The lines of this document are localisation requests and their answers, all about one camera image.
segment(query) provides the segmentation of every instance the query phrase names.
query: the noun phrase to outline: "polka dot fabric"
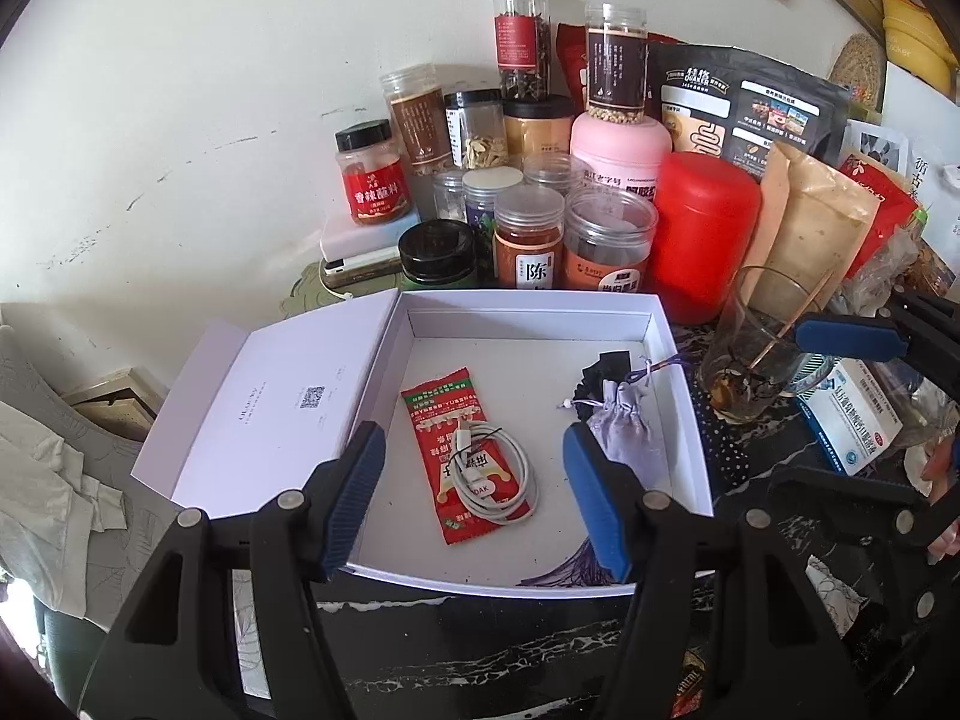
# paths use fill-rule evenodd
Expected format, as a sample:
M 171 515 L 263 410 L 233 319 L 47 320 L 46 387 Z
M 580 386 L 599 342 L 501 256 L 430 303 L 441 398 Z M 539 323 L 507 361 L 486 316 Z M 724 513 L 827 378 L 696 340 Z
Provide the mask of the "polka dot fabric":
M 710 487 L 714 495 L 734 490 L 750 479 L 750 461 L 740 448 L 733 428 L 719 418 L 710 406 L 707 394 L 697 383 L 696 367 L 685 365 L 683 369 L 693 401 L 693 413 L 697 416 L 700 428 Z

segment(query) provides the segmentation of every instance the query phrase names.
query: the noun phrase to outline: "pink canister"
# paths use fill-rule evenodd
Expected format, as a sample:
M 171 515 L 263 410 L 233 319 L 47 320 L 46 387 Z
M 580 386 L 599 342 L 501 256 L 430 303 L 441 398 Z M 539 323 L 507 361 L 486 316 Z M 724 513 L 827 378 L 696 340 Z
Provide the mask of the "pink canister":
M 589 165 L 587 181 L 654 199 L 656 176 L 673 151 L 666 127 L 649 117 L 640 124 L 614 124 L 580 114 L 573 122 L 570 153 Z

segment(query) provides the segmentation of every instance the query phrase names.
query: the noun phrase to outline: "woven placemat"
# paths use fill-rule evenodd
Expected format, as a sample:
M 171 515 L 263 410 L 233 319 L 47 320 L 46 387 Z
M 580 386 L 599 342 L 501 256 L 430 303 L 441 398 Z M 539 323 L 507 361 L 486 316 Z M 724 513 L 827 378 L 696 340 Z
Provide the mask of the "woven placemat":
M 846 86 L 853 99 L 871 110 L 880 107 L 880 94 L 886 74 L 887 56 L 883 47 L 865 32 L 853 35 L 830 71 L 830 80 Z

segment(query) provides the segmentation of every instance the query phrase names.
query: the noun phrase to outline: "white wall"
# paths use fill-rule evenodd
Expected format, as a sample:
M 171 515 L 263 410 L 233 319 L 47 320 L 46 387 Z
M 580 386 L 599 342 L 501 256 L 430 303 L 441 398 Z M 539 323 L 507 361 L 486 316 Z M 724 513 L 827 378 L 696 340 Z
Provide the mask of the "white wall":
M 552 0 L 582 23 L 585 0 Z M 816 74 L 832 0 L 606 0 Z M 271 322 L 343 205 L 333 132 L 432 60 L 496 81 L 491 0 L 32 0 L 0 50 L 0 303 L 58 389 L 170 384 L 210 317 Z

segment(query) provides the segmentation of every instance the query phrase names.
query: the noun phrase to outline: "dark green jar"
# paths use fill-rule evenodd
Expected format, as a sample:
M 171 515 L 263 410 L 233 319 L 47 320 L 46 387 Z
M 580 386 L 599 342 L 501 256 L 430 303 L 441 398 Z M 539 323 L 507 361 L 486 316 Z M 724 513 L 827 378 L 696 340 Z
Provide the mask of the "dark green jar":
M 403 290 L 472 290 L 478 286 L 473 230 L 462 221 L 422 221 L 400 236 L 397 247 Z

